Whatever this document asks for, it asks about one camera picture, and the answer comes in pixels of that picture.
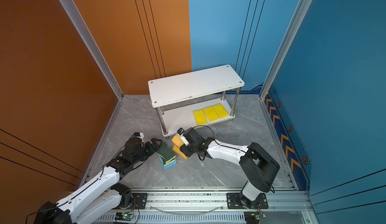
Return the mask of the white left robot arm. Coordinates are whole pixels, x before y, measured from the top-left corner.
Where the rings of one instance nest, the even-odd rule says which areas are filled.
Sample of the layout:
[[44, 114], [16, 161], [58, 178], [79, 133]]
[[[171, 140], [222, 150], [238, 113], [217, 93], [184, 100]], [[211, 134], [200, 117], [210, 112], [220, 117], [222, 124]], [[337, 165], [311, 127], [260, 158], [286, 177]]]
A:
[[135, 132], [105, 165], [82, 187], [56, 203], [47, 202], [35, 213], [36, 224], [91, 224], [113, 208], [135, 208], [129, 187], [120, 181], [136, 170], [162, 145], [161, 139], [143, 141]]

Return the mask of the aluminium corner post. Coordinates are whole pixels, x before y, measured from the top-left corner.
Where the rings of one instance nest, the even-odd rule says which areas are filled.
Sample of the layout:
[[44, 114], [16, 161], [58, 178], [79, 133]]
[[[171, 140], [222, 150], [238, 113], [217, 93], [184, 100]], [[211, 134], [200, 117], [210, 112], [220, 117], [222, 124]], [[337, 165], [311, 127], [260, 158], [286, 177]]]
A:
[[116, 78], [73, 0], [59, 0], [118, 100], [124, 97]]
[[287, 55], [287, 52], [303, 22], [303, 19], [311, 5], [313, 0], [299, 0], [291, 21], [288, 25], [286, 33], [277, 51], [277, 54], [272, 62], [272, 65], [268, 71], [263, 87], [260, 91], [260, 99], [264, 100], [271, 88], [275, 77]]

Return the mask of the left aluminium corner post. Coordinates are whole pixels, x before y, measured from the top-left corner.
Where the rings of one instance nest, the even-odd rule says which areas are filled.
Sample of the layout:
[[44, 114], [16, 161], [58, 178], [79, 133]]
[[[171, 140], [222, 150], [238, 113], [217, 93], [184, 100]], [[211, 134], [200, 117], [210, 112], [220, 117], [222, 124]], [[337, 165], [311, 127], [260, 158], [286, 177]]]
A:
[[118, 100], [124, 97], [116, 78], [73, 0], [59, 0]]

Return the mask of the orange cellulose sponge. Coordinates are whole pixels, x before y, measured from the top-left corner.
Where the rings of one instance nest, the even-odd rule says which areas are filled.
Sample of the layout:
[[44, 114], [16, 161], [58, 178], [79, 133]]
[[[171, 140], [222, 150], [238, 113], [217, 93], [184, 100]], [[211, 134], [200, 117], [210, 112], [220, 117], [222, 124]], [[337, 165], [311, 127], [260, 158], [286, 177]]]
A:
[[179, 147], [177, 146], [173, 146], [172, 150], [178, 154], [179, 156], [181, 156], [184, 160], [188, 160], [188, 157], [180, 150]]
[[183, 140], [181, 139], [181, 137], [179, 135], [175, 135], [173, 138], [172, 138], [172, 143], [174, 144], [174, 146], [176, 146], [177, 148], [180, 148], [182, 145], [184, 145], [184, 142]]

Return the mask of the right green circuit board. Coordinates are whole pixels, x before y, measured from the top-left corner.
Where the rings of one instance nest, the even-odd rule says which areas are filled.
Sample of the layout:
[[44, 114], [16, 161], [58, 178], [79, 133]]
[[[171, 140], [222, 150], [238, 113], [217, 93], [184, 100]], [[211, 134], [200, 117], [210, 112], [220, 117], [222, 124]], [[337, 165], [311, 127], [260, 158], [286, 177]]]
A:
[[257, 212], [244, 212], [244, 220], [246, 224], [259, 224], [260, 220], [265, 218], [264, 214]]

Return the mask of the white two-tier metal shelf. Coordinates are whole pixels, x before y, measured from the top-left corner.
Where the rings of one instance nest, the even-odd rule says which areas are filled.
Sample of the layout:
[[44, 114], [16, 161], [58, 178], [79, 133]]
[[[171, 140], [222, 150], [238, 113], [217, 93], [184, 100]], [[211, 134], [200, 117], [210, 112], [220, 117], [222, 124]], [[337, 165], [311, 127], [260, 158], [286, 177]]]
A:
[[[207, 121], [206, 126], [235, 118], [236, 101], [230, 105], [225, 99], [227, 91], [236, 89], [238, 95], [245, 82], [230, 65], [179, 74], [148, 81], [151, 104], [157, 110], [164, 137], [177, 133], [179, 128], [188, 129], [197, 125], [193, 111], [221, 104], [227, 116]], [[165, 110], [164, 107], [200, 97], [218, 94], [221, 96], [198, 101], [186, 106]]]

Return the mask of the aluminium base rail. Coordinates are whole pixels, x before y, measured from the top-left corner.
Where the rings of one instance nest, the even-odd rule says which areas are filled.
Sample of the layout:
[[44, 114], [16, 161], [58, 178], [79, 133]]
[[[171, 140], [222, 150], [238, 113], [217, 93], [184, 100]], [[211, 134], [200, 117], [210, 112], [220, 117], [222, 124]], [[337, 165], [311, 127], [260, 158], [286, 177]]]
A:
[[[228, 209], [227, 193], [240, 188], [134, 188], [132, 193], [147, 193], [144, 210], [111, 209], [95, 224], [246, 224], [244, 212], [264, 214], [260, 224], [317, 224], [319, 221], [308, 196], [303, 191], [279, 188], [265, 194], [267, 210]], [[132, 213], [132, 221], [114, 221], [116, 213]]]

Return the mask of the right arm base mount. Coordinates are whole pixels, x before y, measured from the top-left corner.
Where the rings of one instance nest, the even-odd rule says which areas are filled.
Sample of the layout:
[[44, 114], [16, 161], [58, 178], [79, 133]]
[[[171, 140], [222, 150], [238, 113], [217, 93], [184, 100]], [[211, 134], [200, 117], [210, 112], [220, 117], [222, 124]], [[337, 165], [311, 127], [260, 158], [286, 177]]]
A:
[[254, 200], [249, 200], [242, 193], [227, 193], [226, 199], [228, 209], [267, 210], [269, 208], [264, 192], [261, 192]]

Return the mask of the yellow sponge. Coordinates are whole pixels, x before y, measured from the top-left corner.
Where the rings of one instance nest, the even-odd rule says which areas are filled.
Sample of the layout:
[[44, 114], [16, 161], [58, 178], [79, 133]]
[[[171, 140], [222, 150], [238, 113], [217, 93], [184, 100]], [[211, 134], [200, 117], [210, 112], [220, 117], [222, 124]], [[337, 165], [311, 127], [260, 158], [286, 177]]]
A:
[[203, 112], [208, 119], [209, 122], [213, 122], [219, 119], [218, 114], [216, 113], [215, 109], [213, 106], [209, 106], [206, 108], [203, 108]]
[[213, 105], [213, 109], [220, 119], [223, 119], [229, 116], [228, 111], [221, 103]]
[[198, 126], [205, 125], [208, 122], [203, 109], [194, 110], [193, 115]]

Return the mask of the right aluminium corner post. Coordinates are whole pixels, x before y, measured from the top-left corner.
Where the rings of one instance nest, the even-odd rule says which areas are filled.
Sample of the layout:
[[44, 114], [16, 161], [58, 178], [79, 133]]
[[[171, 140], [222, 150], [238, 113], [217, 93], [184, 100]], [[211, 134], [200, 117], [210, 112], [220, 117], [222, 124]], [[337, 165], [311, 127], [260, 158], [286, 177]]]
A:
[[303, 22], [303, 19], [311, 5], [313, 0], [299, 0], [291, 21], [288, 25], [286, 33], [277, 51], [277, 54], [272, 62], [272, 65], [268, 71], [263, 87], [260, 91], [260, 99], [264, 100], [271, 88], [275, 77], [287, 55], [287, 52]]

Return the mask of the blue sponge bottom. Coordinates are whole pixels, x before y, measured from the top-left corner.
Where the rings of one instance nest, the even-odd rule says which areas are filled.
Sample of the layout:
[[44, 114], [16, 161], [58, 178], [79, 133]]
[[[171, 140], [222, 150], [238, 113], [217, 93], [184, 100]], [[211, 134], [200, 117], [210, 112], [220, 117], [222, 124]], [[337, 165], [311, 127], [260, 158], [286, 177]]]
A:
[[176, 160], [176, 157], [173, 156], [171, 159], [164, 159], [163, 157], [159, 156], [159, 159], [161, 161], [161, 164], [164, 168], [164, 170], [167, 170], [169, 169], [170, 167], [174, 166], [177, 164], [177, 160]]

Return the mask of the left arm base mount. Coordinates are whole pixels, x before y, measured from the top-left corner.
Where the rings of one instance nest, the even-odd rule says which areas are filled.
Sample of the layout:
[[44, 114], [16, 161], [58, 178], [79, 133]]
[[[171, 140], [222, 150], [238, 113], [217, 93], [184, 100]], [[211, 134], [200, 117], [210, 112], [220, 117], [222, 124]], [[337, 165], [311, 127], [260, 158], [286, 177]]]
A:
[[131, 193], [122, 196], [121, 202], [118, 206], [122, 210], [144, 210], [147, 204], [147, 193]]

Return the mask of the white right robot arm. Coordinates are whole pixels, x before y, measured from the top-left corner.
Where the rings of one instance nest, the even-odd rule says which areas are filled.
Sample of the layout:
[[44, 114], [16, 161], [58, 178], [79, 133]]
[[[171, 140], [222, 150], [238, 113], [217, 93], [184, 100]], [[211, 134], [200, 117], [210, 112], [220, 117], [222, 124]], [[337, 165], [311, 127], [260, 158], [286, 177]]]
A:
[[258, 143], [248, 146], [221, 142], [215, 137], [202, 137], [195, 128], [178, 129], [180, 151], [187, 157], [196, 153], [201, 161], [222, 159], [239, 165], [248, 181], [239, 194], [241, 205], [247, 209], [258, 208], [262, 193], [274, 192], [273, 182], [279, 172], [279, 163]]

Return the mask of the left green circuit board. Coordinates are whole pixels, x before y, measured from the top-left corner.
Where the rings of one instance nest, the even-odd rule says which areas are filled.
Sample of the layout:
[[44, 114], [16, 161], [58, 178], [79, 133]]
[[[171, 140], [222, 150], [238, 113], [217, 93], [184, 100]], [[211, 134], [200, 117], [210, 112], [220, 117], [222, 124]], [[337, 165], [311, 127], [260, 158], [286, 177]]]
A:
[[134, 214], [132, 213], [116, 213], [114, 221], [132, 221], [134, 219]]

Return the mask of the green scrub sponge top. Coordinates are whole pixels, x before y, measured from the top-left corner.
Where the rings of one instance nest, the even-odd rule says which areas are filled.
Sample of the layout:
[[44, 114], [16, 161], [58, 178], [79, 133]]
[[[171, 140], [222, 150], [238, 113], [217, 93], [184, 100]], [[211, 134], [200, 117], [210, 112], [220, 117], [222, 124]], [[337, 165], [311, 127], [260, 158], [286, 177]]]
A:
[[163, 165], [168, 165], [176, 158], [174, 151], [169, 148], [166, 143], [162, 143], [160, 145], [160, 148], [157, 150], [157, 154], [161, 158]]

